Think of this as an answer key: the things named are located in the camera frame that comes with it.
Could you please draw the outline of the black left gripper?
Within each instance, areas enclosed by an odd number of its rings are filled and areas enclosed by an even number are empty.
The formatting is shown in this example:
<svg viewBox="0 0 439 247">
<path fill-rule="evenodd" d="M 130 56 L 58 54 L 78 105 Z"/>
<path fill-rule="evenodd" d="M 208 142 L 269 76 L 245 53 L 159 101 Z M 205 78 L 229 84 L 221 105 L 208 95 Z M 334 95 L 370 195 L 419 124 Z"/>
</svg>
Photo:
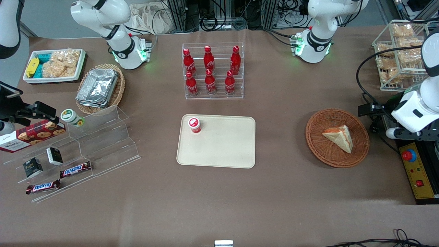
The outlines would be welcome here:
<svg viewBox="0 0 439 247">
<path fill-rule="evenodd" d="M 358 106 L 358 117 L 382 117 L 389 113 L 388 104 L 365 103 Z"/>
</svg>

